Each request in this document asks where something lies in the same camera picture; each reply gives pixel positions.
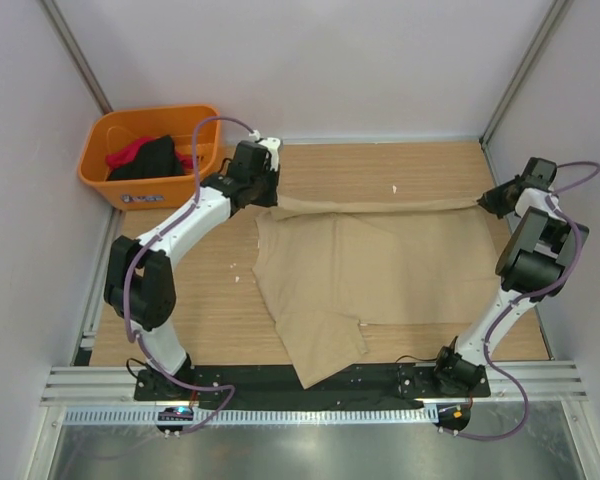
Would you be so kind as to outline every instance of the reflective floor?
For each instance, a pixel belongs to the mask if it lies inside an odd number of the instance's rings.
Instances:
[[[467,432],[497,434],[522,406],[476,404]],[[54,480],[584,479],[560,403],[531,406],[513,438],[475,442],[428,424],[209,428],[64,427]],[[99,457],[113,457],[106,460]]]

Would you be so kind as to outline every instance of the orange plastic container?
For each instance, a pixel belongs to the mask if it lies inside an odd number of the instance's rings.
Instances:
[[[140,137],[157,138],[164,135],[171,135],[178,152],[191,155],[193,129],[201,120],[214,115],[218,115],[218,112],[208,105],[109,113],[91,129],[80,159],[78,175],[120,210],[179,207],[194,192],[193,173],[190,170],[179,177],[107,182],[110,169],[105,157],[122,150]],[[224,156],[221,138],[221,122],[209,122],[200,129],[195,151],[199,157],[201,178],[220,168]]]

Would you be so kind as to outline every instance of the metal grille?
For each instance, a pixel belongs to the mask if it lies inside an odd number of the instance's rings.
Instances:
[[[72,407],[67,409],[64,425],[180,425],[198,423],[211,413],[194,409],[188,421],[158,420],[164,407]],[[387,423],[431,423],[438,421],[436,405],[419,410],[372,412],[254,412],[226,410],[218,414],[211,426],[242,425],[352,425]]]

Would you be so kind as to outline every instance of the wooden tabletop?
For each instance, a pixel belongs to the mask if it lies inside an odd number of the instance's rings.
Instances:
[[[280,194],[337,202],[408,202],[478,198],[493,181],[478,143],[293,145],[281,153]],[[206,235],[175,271],[173,321],[194,364],[290,363],[256,287],[251,267],[258,249],[248,207]],[[172,210],[126,214],[122,234],[135,237]],[[496,250],[509,237],[504,220],[485,214]],[[369,353],[363,362],[393,362],[401,355],[433,358],[468,325],[368,325],[361,331]],[[124,334],[123,321],[105,305],[91,365],[120,366],[142,358]],[[498,360],[547,358],[534,312],[524,315],[494,354]]]

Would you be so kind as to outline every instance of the gray wall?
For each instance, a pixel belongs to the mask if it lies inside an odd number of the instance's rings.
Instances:
[[[600,0],[574,2],[490,150],[500,181],[530,156],[600,162]],[[559,180],[584,173],[560,172]],[[577,362],[600,422],[600,176],[560,203],[591,235],[579,268],[541,314],[555,354]]]
[[[208,102],[289,140],[479,136],[551,1],[57,3],[114,108]]]
[[[76,177],[98,116],[36,2],[0,1],[0,480],[22,474],[77,338],[109,211]]]

